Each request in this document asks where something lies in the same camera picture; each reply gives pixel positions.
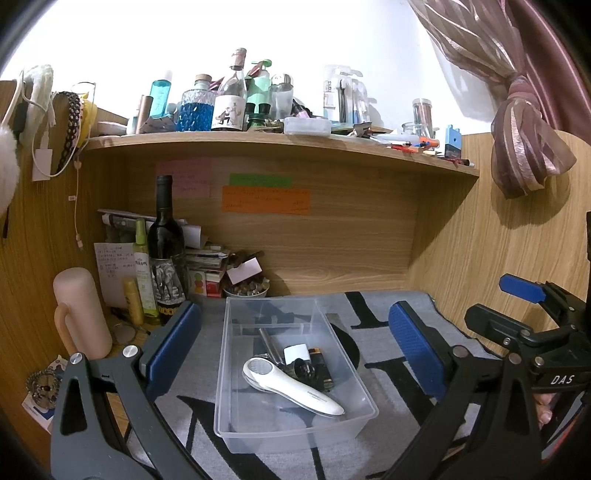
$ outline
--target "blue liquid bottle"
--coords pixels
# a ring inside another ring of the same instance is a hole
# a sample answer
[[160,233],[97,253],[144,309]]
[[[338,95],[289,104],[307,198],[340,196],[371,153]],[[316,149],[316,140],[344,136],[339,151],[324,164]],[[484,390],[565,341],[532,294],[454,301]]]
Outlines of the blue liquid bottle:
[[195,88],[187,90],[178,113],[178,132],[209,132],[212,128],[213,104],[216,93],[209,91],[210,75],[195,77]]
[[152,102],[152,108],[150,109],[150,116],[158,118],[164,116],[166,113],[168,94],[170,93],[170,85],[172,81],[173,72],[171,70],[167,70],[164,74],[164,77],[152,82],[150,96],[154,98],[154,101]]

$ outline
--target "screw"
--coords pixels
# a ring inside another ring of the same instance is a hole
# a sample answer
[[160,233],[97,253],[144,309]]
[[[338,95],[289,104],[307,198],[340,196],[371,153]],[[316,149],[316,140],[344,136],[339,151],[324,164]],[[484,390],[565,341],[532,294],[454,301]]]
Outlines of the screw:
[[452,353],[458,358],[464,358],[468,356],[468,349],[462,345],[456,345],[452,349]]
[[521,363],[521,357],[516,353],[510,353],[509,362],[511,362],[513,365],[519,365]]
[[138,348],[135,345],[128,345],[123,349],[123,356],[131,358],[138,353]]
[[70,357],[70,363],[72,363],[72,365],[76,365],[80,360],[82,360],[82,354],[80,352],[73,353]]

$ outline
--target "gray mat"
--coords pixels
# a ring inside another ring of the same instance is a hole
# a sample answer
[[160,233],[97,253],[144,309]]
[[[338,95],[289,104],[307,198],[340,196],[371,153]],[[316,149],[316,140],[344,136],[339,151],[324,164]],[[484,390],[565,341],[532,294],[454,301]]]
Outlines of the gray mat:
[[[420,390],[388,324],[380,324],[388,321],[389,309],[396,301],[408,301],[425,324],[435,327],[450,345],[464,345],[476,356],[494,358],[478,341],[468,339],[439,315],[424,293],[350,292],[315,298],[329,321],[359,348],[357,370],[379,416],[354,440],[331,447],[258,456],[230,453],[213,434],[225,301],[207,299],[202,304],[201,333],[170,392],[158,398],[156,405],[181,443],[214,480],[365,480],[379,478],[390,468],[435,403]],[[478,407],[471,405],[457,439],[470,432],[477,413]],[[150,464],[133,433],[128,445],[135,458]]]

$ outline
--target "tied curtain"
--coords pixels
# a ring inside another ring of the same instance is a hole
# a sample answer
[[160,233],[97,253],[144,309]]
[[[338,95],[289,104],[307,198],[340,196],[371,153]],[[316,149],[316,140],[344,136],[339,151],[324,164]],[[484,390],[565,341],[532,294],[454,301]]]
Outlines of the tied curtain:
[[505,197],[543,189],[547,177],[568,171],[576,159],[543,119],[528,79],[529,58],[505,0],[408,1],[451,63],[507,89],[491,126],[492,178]]

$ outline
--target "wooden shelf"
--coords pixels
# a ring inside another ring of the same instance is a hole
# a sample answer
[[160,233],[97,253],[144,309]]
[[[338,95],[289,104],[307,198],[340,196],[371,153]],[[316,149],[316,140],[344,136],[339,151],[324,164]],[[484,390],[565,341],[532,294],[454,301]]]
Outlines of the wooden shelf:
[[298,161],[333,161],[412,173],[478,177],[477,168],[456,166],[446,160],[403,153],[364,138],[340,135],[311,137],[254,132],[170,132],[91,138],[86,151],[116,149],[125,156],[191,154],[208,157],[273,157]]

